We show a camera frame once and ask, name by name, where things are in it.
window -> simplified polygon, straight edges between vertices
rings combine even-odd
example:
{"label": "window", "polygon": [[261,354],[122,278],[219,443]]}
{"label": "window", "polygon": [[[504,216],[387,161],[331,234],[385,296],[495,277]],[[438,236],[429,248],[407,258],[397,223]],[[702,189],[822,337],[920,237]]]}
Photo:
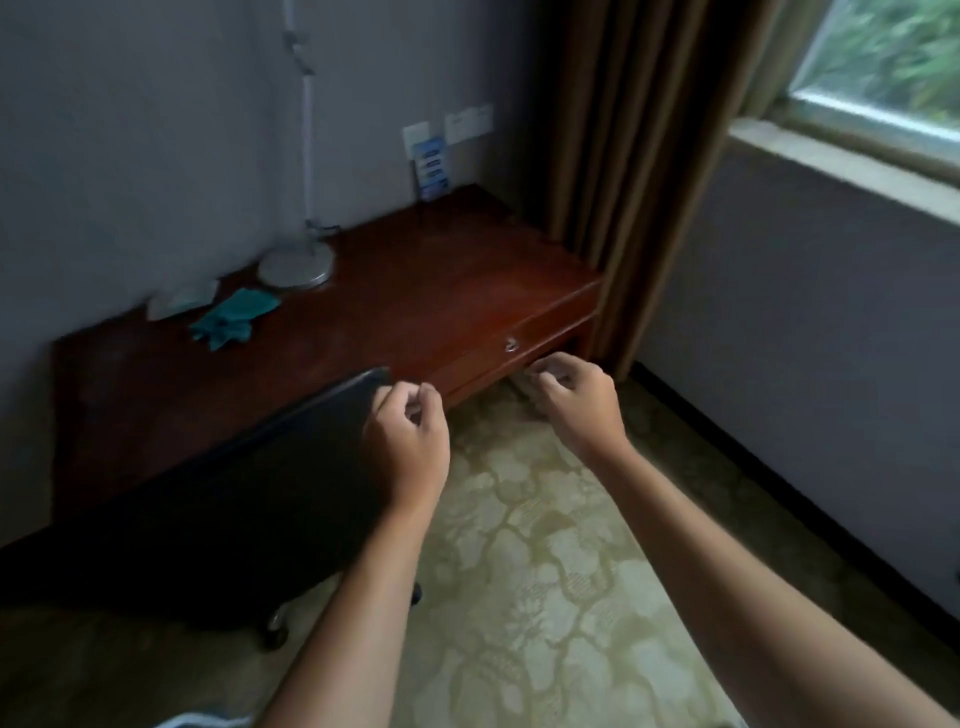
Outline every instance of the window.
{"label": "window", "polygon": [[836,0],[783,122],[960,180],[960,0]]}

wooden desk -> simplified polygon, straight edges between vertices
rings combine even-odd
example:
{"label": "wooden desk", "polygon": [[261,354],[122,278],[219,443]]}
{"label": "wooden desk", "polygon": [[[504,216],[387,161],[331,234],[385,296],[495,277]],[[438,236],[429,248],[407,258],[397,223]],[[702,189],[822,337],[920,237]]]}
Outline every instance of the wooden desk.
{"label": "wooden desk", "polygon": [[[54,346],[54,519],[72,517],[354,372],[387,365],[452,405],[589,334],[599,277],[477,186],[333,240],[333,278],[209,352],[191,311],[142,308]],[[218,299],[256,285],[227,277]]]}

green foliage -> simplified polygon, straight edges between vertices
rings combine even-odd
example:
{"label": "green foliage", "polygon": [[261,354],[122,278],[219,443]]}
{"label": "green foliage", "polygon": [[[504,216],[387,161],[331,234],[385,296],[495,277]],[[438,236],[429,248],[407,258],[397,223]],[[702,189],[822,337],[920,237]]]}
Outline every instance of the green foliage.
{"label": "green foliage", "polygon": [[960,127],[960,0],[848,0],[804,86]]}

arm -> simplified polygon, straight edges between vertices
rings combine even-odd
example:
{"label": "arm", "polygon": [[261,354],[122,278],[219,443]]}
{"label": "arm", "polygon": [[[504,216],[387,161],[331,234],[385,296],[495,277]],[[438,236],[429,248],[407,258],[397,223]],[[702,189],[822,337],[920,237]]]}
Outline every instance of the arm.
{"label": "arm", "polygon": [[939,705],[633,449],[613,382],[599,367],[558,353],[530,374],[561,439],[607,488],[751,726],[956,728]]}
{"label": "arm", "polygon": [[[406,416],[413,401],[419,425]],[[382,728],[390,721],[420,547],[450,463],[440,394],[429,384],[381,387],[364,439],[387,481],[389,504],[261,728]]]}

floor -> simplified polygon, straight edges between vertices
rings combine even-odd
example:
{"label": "floor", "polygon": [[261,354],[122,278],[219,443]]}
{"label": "floor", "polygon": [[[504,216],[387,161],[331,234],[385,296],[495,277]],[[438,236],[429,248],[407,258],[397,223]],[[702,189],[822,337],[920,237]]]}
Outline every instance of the floor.
{"label": "floor", "polygon": [[[960,657],[639,385],[636,446],[773,568],[960,711]],[[738,721],[612,503],[509,383],[450,414],[450,479],[420,562],[394,726]],[[107,614],[0,614],[0,722],[149,728],[266,703],[332,592],[293,604],[290,642]]]}

